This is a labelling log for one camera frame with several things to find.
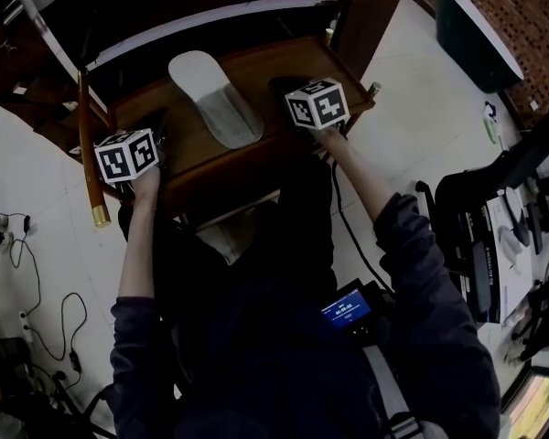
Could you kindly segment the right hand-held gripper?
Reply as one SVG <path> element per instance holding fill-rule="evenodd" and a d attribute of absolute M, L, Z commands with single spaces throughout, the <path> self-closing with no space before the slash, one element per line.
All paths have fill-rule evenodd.
<path fill-rule="evenodd" d="M 271 78 L 268 86 L 274 96 L 282 97 L 296 127 L 320 131 L 350 117 L 342 85 L 334 79 L 281 76 Z"/>

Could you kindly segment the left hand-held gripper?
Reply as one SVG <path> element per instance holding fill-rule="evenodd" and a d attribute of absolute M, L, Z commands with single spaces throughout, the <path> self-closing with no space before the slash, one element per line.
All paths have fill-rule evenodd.
<path fill-rule="evenodd" d="M 102 179 L 106 184 L 132 181 L 165 160 L 168 108 L 152 113 L 151 128 L 109 136 L 94 148 Z"/>

